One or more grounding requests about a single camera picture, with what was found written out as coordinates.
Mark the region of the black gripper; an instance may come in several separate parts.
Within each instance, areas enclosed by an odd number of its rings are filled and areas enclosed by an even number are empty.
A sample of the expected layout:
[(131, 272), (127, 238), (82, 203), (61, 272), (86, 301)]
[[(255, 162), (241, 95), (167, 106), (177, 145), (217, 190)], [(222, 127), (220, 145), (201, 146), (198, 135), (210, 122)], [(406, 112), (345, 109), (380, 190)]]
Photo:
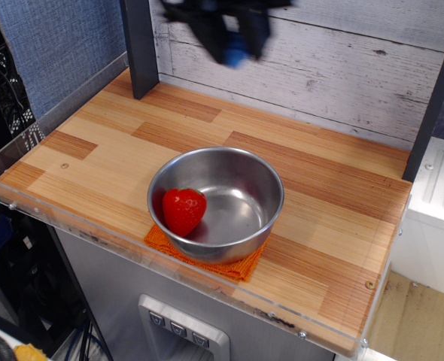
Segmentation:
[(268, 12), (286, 8), (293, 1), (161, 1), (164, 16), (171, 22), (188, 24), (199, 43), (218, 64), (226, 62), (228, 31), (223, 15), (239, 15), (239, 33), (248, 53), (255, 59), (271, 35)]

